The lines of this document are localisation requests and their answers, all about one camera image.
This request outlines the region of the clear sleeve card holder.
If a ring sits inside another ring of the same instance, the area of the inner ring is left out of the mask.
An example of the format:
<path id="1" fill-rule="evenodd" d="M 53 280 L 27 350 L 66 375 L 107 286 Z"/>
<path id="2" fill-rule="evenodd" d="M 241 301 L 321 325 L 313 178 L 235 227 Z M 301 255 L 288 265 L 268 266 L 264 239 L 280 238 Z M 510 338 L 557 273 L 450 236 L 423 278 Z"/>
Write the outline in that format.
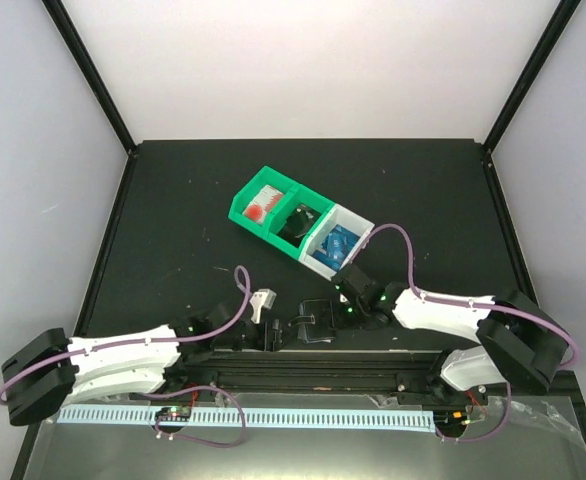
<path id="1" fill-rule="evenodd" d="M 332 343 L 337 336 L 333 303 L 328 299 L 303 300 L 289 326 L 304 344 Z"/>

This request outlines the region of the white plastic card bin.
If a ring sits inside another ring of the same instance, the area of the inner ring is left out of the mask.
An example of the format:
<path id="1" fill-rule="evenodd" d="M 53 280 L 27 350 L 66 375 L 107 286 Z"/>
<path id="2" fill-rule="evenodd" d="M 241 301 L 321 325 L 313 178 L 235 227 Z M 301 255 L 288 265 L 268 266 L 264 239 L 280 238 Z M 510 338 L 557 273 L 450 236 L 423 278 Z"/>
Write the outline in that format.
<path id="1" fill-rule="evenodd" d="M 335 204 L 305 237 L 298 262 L 331 280 L 352 259 L 373 228 L 373 222 Z"/>

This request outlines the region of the green double compartment bin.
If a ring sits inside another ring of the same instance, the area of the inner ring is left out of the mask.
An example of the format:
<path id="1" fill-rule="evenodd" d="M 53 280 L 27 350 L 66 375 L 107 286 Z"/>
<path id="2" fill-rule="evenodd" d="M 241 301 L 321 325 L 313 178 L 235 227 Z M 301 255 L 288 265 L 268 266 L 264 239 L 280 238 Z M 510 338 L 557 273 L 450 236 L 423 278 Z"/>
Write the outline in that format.
<path id="1" fill-rule="evenodd" d="M 275 197 L 275 200 L 266 202 L 271 208 L 262 214 L 261 220 L 258 221 L 255 215 L 246 215 L 246 210 L 256 204 L 257 198 L 267 187 L 274 190 L 271 197 Z M 269 166 L 264 166 L 233 197 L 228 218 L 284 254 L 300 261 L 311 235 L 327 218 L 335 205 L 334 201 L 309 187 Z M 317 215 L 307 232 L 299 240 L 291 242 L 280 233 L 287 220 L 297 212 L 300 206 L 309 207 Z"/>

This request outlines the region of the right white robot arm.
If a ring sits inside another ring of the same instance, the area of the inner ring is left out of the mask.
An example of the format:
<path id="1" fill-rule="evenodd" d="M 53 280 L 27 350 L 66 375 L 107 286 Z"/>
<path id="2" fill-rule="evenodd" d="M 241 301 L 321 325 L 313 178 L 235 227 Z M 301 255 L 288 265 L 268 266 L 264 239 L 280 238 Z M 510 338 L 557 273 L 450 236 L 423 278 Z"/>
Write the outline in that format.
<path id="1" fill-rule="evenodd" d="M 440 403 L 497 383 L 544 395 L 565 355 L 574 351 L 569 335 L 519 293 L 505 298 L 415 293 L 398 282 L 383 287 L 368 280 L 336 280 L 334 288 L 350 313 L 474 343 L 445 354 L 428 377 L 429 394 Z"/>

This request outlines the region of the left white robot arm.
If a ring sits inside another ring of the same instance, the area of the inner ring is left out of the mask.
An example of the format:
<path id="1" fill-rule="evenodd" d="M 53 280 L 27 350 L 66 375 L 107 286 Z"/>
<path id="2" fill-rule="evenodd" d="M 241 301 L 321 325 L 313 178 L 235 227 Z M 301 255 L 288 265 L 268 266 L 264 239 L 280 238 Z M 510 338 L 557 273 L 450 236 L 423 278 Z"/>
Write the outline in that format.
<path id="1" fill-rule="evenodd" d="M 99 397 L 159 392 L 180 397 L 184 369 L 217 350 L 276 351 L 283 323 L 268 307 L 222 302 L 143 332 L 86 338 L 48 329 L 1 366 L 0 404 L 13 426 L 38 423 L 62 407 Z"/>

